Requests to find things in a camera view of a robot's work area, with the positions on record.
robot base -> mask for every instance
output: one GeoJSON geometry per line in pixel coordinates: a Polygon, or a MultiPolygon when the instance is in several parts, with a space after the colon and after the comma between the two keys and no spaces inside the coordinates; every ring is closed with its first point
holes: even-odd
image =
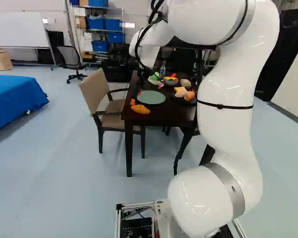
{"type": "MultiPolygon", "coordinates": [[[[116,206],[116,219],[115,219],[115,238],[132,238],[132,236],[125,236],[124,224],[130,219],[141,218],[143,222],[148,222],[148,218],[152,218],[152,238],[188,238],[188,236],[180,229],[177,222],[175,221],[172,210],[167,199],[156,200],[154,202],[147,203],[126,203],[117,204],[116,206]]],[[[236,228],[239,238],[245,238],[246,235],[240,228],[237,220],[233,222],[236,228]]],[[[233,238],[232,233],[227,225],[221,227],[218,231],[210,234],[207,238],[233,238]]]]}

blue mattress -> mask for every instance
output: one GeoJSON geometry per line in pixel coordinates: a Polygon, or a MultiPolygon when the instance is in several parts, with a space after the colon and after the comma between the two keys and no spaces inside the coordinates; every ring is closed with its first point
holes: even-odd
{"type": "Polygon", "coordinates": [[[35,78],[0,75],[0,128],[48,102],[35,78]]]}

beige chair cushion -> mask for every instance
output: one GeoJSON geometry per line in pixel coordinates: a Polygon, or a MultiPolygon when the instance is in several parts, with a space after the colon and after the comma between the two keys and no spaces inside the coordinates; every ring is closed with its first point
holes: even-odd
{"type": "MultiPolygon", "coordinates": [[[[119,99],[109,102],[106,107],[107,112],[119,113],[123,111],[125,99],[119,99]]],[[[103,115],[101,118],[101,124],[103,127],[124,129],[125,122],[121,120],[120,115],[103,115]]],[[[140,131],[140,126],[135,125],[134,130],[140,131]]]]}
{"type": "Polygon", "coordinates": [[[109,92],[109,86],[102,68],[86,77],[79,88],[85,98],[91,114],[97,111],[101,100],[109,92]]]}

water bottle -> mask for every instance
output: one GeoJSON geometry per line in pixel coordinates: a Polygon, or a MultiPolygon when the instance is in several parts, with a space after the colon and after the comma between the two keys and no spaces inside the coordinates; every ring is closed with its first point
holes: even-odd
{"type": "Polygon", "coordinates": [[[162,63],[161,68],[160,68],[160,80],[163,80],[165,77],[165,62],[162,63]]]}

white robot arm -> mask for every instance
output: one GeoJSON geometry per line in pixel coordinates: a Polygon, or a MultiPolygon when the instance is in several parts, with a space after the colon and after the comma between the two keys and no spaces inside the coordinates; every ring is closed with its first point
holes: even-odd
{"type": "Polygon", "coordinates": [[[180,173],[168,188],[180,228],[191,238],[208,238],[262,196],[250,126],[256,82],[276,44],[279,15],[271,0],[166,0],[163,13],[167,22],[131,42],[134,56],[138,42],[142,64],[153,67],[159,47],[173,36],[218,45],[221,52],[198,90],[199,130],[216,152],[211,163],[180,173]]]}

